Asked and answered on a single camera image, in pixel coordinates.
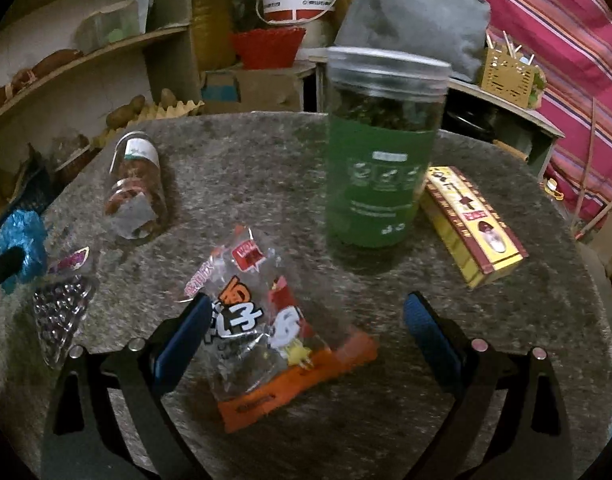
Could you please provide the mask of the grey wooden cabinet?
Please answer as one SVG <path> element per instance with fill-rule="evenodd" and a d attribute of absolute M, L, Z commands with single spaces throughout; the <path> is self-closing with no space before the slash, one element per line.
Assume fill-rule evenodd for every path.
<path fill-rule="evenodd" d="M 407 165 L 416 174 L 431 160 L 442 129 L 524 156 L 542 176 L 560 134 L 480 96 L 454 87 L 451 66 L 436 58 L 362 47 L 330 47 L 326 60 L 331 159 L 361 177 L 370 164 Z"/>

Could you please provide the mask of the large cooking oil bottle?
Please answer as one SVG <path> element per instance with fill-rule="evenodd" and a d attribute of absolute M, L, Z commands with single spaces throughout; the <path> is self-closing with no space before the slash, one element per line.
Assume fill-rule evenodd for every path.
<path fill-rule="evenodd" d="M 233 30 L 230 0 L 191 0 L 190 30 L 200 72 L 222 70 L 236 62 L 230 39 Z"/>

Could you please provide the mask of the green-labelled clear jar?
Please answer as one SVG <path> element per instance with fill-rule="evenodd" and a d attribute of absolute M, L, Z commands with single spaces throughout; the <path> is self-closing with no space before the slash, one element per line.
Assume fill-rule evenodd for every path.
<path fill-rule="evenodd" d="M 327 52 L 327 226 L 363 248 L 399 244 L 419 207 L 451 66 L 400 51 Z"/>

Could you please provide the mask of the wooden curved shelf unit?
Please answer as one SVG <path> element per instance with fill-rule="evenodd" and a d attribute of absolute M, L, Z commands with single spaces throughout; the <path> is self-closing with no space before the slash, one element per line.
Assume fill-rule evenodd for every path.
<path fill-rule="evenodd" d="M 191 0 L 15 0 L 0 28 L 0 166 L 92 138 L 135 96 L 200 96 Z"/>

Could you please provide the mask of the small clear spice bottle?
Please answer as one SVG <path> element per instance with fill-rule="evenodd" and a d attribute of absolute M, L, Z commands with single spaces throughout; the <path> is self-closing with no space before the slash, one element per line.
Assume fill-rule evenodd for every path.
<path fill-rule="evenodd" d="M 144 131 L 125 133 L 115 145 L 103 214 L 124 240 L 143 240 L 163 229 L 167 206 L 160 156 Z"/>

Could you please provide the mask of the blue plastic bag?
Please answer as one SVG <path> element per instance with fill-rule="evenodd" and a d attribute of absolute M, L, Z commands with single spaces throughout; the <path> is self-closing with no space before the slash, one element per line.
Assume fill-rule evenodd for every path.
<path fill-rule="evenodd" d="M 14 248 L 24 254 L 21 270 L 2 284 L 7 294 L 12 294 L 17 284 L 30 283 L 46 273 L 48 256 L 44 241 L 47 236 L 44 222 L 36 211 L 18 209 L 4 220 L 0 228 L 0 254 Z"/>

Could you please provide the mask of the striped red curtain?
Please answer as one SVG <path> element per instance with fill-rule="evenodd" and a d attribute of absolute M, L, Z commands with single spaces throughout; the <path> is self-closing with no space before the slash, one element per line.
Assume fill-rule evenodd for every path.
<path fill-rule="evenodd" d="M 612 12 L 603 0 L 486 0 L 489 40 L 523 49 L 546 77 L 540 114 L 564 134 L 548 174 L 575 208 L 587 157 L 591 99 L 597 99 L 594 157 L 580 218 L 612 200 Z"/>

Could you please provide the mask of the white plastic bucket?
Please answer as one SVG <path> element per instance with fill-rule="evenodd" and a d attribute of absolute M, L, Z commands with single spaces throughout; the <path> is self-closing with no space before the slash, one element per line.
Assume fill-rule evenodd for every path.
<path fill-rule="evenodd" d="M 333 42 L 332 18 L 338 0 L 257 0 L 256 13 L 270 27 L 301 27 L 301 49 L 320 49 Z"/>

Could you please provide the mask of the grey fabric cover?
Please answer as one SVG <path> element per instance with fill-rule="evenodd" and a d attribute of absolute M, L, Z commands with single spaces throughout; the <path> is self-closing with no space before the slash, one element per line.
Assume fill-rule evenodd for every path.
<path fill-rule="evenodd" d="M 454 78 L 473 82 L 491 17 L 486 0 L 353 0 L 334 43 L 436 58 Z"/>

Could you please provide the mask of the yellow-labelled oil bottle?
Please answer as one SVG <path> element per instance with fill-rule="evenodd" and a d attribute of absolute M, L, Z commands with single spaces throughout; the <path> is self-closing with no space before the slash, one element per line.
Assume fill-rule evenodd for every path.
<path fill-rule="evenodd" d="M 544 182 L 542 182 L 542 189 L 547 195 L 557 202 L 564 201 L 564 194 L 559 190 L 558 181 L 556 179 L 545 179 Z"/>

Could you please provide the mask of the orange cartoon snack bag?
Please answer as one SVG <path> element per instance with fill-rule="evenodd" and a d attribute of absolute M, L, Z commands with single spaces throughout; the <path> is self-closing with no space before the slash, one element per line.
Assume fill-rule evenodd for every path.
<path fill-rule="evenodd" d="M 178 300 L 199 295 L 210 304 L 204 363 L 229 434 L 378 356 L 376 341 L 251 226 L 212 249 Z"/>

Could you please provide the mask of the clear bubble blister tray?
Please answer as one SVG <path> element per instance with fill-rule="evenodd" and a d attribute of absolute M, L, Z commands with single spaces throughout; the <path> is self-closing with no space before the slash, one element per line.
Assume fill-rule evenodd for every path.
<path fill-rule="evenodd" d="M 66 274 L 49 276 L 33 291 L 39 348 L 44 364 L 52 370 L 62 365 L 96 288 L 90 275 Z"/>

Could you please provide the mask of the red plastic basket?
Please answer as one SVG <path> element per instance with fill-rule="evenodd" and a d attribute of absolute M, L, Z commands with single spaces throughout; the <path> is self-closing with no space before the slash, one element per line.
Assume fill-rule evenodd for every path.
<path fill-rule="evenodd" d="M 306 35 L 303 27 L 253 29 L 230 36 L 244 70 L 281 70 L 293 66 Z"/>

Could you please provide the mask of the yellow red cardboard box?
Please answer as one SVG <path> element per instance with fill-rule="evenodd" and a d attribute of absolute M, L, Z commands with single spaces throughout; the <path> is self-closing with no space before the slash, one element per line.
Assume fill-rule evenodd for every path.
<path fill-rule="evenodd" d="M 512 229 L 456 167 L 428 168 L 420 207 L 470 289 L 504 278 L 528 257 Z"/>

